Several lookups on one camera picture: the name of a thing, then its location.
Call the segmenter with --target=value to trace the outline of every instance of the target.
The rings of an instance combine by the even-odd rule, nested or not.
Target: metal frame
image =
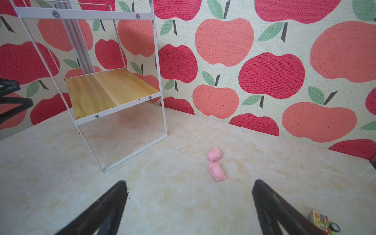
[[[149,148],[150,146],[154,145],[155,143],[159,142],[160,140],[164,139],[167,137],[167,124],[166,124],[166,115],[165,115],[165,110],[164,110],[164,102],[163,102],[163,95],[162,95],[162,83],[161,83],[161,71],[160,71],[160,67],[159,67],[159,56],[158,56],[158,43],[157,43],[157,32],[156,32],[156,25],[155,25],[155,17],[154,17],[154,4],[153,4],[153,0],[150,1],[150,10],[151,10],[151,13],[135,13],[135,12],[116,12],[116,11],[112,11],[112,7],[111,5],[107,5],[107,4],[92,4],[92,3],[76,3],[76,2],[66,2],[66,1],[58,1],[58,0],[45,0],[46,2],[63,2],[63,3],[74,3],[74,4],[89,4],[89,5],[103,5],[103,6],[109,6],[110,7],[110,11],[90,11],[90,10],[73,10],[73,9],[50,9],[50,8],[29,8],[29,7],[16,7],[15,3],[14,3],[14,0],[10,0],[14,10],[16,11],[17,15],[18,15],[18,18],[20,19],[21,21],[21,24],[22,26],[24,27],[25,31],[26,31],[26,34],[28,35],[28,37],[30,38],[31,42],[33,43],[37,53],[39,54],[39,57],[41,58],[44,66],[46,67],[55,87],[57,88],[61,98],[63,99],[63,102],[65,104],[65,106],[67,107],[68,109],[68,113],[69,115],[71,116],[71,118],[73,119],[74,121],[74,124],[78,130],[78,132],[81,134],[82,138],[84,139],[86,145],[88,146],[91,154],[94,156],[95,160],[97,161],[99,167],[103,170],[103,172],[106,172],[114,167],[116,167],[117,165],[121,164],[122,162],[128,160],[129,158],[133,157],[134,155],[140,153],[141,151]],[[123,53],[121,52],[122,48],[121,48],[121,43],[120,43],[120,39],[119,39],[119,35],[118,35],[118,32],[117,32],[117,28],[116,28],[116,23],[115,23],[115,20],[151,20],[152,21],[152,24],[153,24],[153,35],[154,35],[154,47],[155,47],[155,58],[156,58],[156,67],[157,67],[157,73],[158,73],[158,82],[159,82],[159,90],[160,92],[158,93],[155,93],[155,94],[152,94],[150,96],[146,96],[146,97],[143,97],[141,99],[138,99],[138,100],[134,100],[132,102],[128,102],[128,103],[125,103],[123,105],[119,105],[119,106],[116,106],[114,108],[111,108],[111,109],[107,109],[105,111],[102,111],[102,112],[99,112],[97,114],[93,114],[93,115],[90,115],[90,116],[87,116],[87,117],[84,117],[84,118],[81,118],[81,119],[78,119],[76,120],[75,117],[73,116],[62,92],[60,91],[57,83],[56,83],[56,80],[55,80],[55,77],[53,76],[50,68],[48,67],[42,53],[40,52],[39,48],[37,47],[36,45],[36,42],[34,41],[34,38],[33,36],[31,35],[30,31],[29,31],[29,28],[26,26],[25,24],[25,21],[24,19],[83,19],[83,20],[87,20],[87,19],[103,19],[103,20],[113,20],[113,23],[114,23],[114,27],[115,27],[115,32],[116,32],[116,36],[117,36],[117,39],[118,39],[118,44],[119,44],[119,48],[120,48],[120,54],[121,54],[121,58],[123,59],[123,64],[124,64],[124,68],[125,68],[125,61],[124,61],[124,57],[123,57]],[[44,40],[43,36],[40,34],[40,36],[42,37],[43,39],[43,42],[45,44],[45,46],[47,48],[48,45],[46,43],[46,41]],[[58,70],[59,70],[59,74],[61,75],[62,79],[64,79],[64,77],[62,76],[61,72],[60,72],[60,69],[59,67],[57,66]],[[160,138],[156,139],[155,141],[147,144],[146,146],[136,150],[135,152],[129,154],[128,156],[124,157],[123,159],[115,162],[114,164],[112,165],[109,165],[105,168],[102,168],[102,166],[100,165],[97,157],[95,156],[92,148],[90,147],[89,143],[87,142],[84,134],[82,133],[82,131],[80,130],[80,127],[79,125],[81,124],[84,124],[84,123],[87,123],[89,121],[93,121],[95,119],[97,119],[98,117],[103,117],[103,116],[106,116],[106,115],[109,115],[109,114],[112,114],[112,113],[115,113],[115,112],[118,112],[120,110],[123,110],[123,109],[126,109],[126,108],[129,108],[129,107],[132,107],[132,106],[135,106],[135,105],[138,105],[142,102],[145,102],[145,101],[148,101],[150,99],[153,99],[153,98],[157,98],[157,97],[161,97],[161,106],[162,106],[162,114],[163,114],[163,122],[164,122],[164,126],[165,126],[165,134],[163,136],[161,136]]]

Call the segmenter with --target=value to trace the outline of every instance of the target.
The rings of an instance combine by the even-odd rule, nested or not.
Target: white metal shelf
[[[61,0],[46,0],[47,2],[63,2]],[[72,117],[75,126],[77,127],[77,130],[81,134],[82,138],[84,139],[86,145],[88,146],[90,152],[94,156],[95,160],[99,164],[99,167],[104,171],[108,171],[112,169],[113,167],[117,166],[118,164],[124,162],[125,160],[131,158],[132,156],[136,155],[137,153],[145,150],[146,148],[152,146],[153,144],[157,143],[158,141],[164,139],[167,137],[167,124],[166,124],[166,115],[164,111],[164,102],[163,102],[163,96],[162,96],[162,82],[161,82],[161,71],[159,67],[159,56],[158,56],[158,44],[157,44],[157,32],[156,32],[156,25],[155,25],[155,16],[154,16],[154,3],[153,0],[150,1],[150,10],[151,13],[135,13],[135,12],[116,12],[112,11],[111,5],[108,4],[92,4],[92,3],[76,3],[76,2],[63,2],[63,3],[74,3],[74,4],[92,4],[92,5],[101,5],[106,6],[110,8],[110,11],[91,11],[91,10],[73,10],[73,9],[50,9],[50,8],[29,8],[29,7],[16,7],[14,0],[10,0],[13,8],[15,9],[22,26],[24,27],[27,35],[29,36],[31,42],[33,43],[35,50],[37,51],[38,55],[40,56],[44,66],[46,67],[53,83],[55,84],[61,98],[63,99],[63,102],[65,106],[68,109],[69,115]],[[87,74],[84,75],[84,79],[80,80],[79,77],[76,78],[69,78],[70,81],[66,82],[67,88],[69,90],[69,94],[71,96],[71,101],[73,105],[73,109],[75,110],[75,116],[73,116],[65,97],[63,96],[62,92],[60,91],[55,77],[53,76],[51,70],[49,69],[41,51],[39,50],[36,42],[34,41],[33,36],[30,33],[30,30],[26,26],[26,23],[24,19],[102,19],[102,20],[112,20],[115,27],[115,32],[121,52],[121,43],[119,39],[119,35],[117,32],[117,27],[115,20],[151,20],[153,25],[153,35],[154,35],[154,48],[155,48],[155,58],[156,58],[156,67],[157,67],[157,74],[158,74],[158,84],[159,84],[159,90],[152,87],[148,83],[144,82],[143,80],[139,79],[135,75],[131,75],[129,71],[125,69],[126,64],[124,62],[123,55],[121,55],[124,68],[117,69],[120,71],[120,74],[124,75],[111,75],[111,71],[103,71],[99,73],[94,74]],[[122,94],[122,92],[129,92],[129,96],[126,96],[125,94]],[[163,114],[163,122],[164,122],[164,129],[165,134],[161,136],[160,138],[156,139],[155,141],[152,141],[151,143],[147,144],[146,146],[136,150],[135,152],[129,154],[128,156],[125,156],[123,159],[117,161],[116,163],[107,166],[105,168],[102,168],[100,165],[97,157],[95,156],[92,148],[90,147],[89,143],[87,142],[84,134],[82,133],[79,125],[87,123],[89,121],[93,121],[99,117],[103,117],[115,112],[118,112],[120,110],[129,108],[131,106],[140,104],[142,102],[148,101],[153,98],[161,97],[161,108],[162,108],[162,114]],[[94,108],[96,103],[103,103],[101,108]],[[92,106],[93,110],[85,112],[84,108],[85,105]],[[79,118],[77,118],[77,113],[82,112],[83,115],[81,115]]]
[[[73,9],[53,9],[53,8],[14,8],[18,17],[23,19],[82,19],[82,20],[153,20],[153,13],[136,13],[120,11],[90,11]]]

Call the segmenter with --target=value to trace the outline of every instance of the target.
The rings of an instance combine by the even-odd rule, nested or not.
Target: pink clay pig
[[[216,146],[214,146],[214,149],[208,153],[208,159],[211,162],[218,161],[222,158],[222,151],[219,150]]]
[[[214,177],[216,181],[220,181],[226,178],[224,171],[219,166],[219,162],[211,162],[208,165],[210,174]]]

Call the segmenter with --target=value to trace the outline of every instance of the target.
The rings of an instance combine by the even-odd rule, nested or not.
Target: wooden shelf board
[[[71,77],[65,82],[77,120],[159,92],[125,68]]]

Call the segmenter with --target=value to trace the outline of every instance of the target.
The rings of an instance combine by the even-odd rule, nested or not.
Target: wall
[[[147,1],[133,7],[128,0],[98,2],[116,11],[150,12]],[[376,155],[373,0],[154,3],[166,107],[366,159]],[[106,55],[117,46],[112,22],[86,22],[94,65],[121,66],[120,57]],[[153,83],[151,23],[117,25],[127,68]],[[76,66],[64,62],[74,55],[51,46],[63,74],[72,69],[69,64]],[[26,91],[27,84],[17,93]],[[35,96],[51,97],[39,92]],[[25,120],[0,136],[28,127],[23,123],[29,125],[29,113]]]

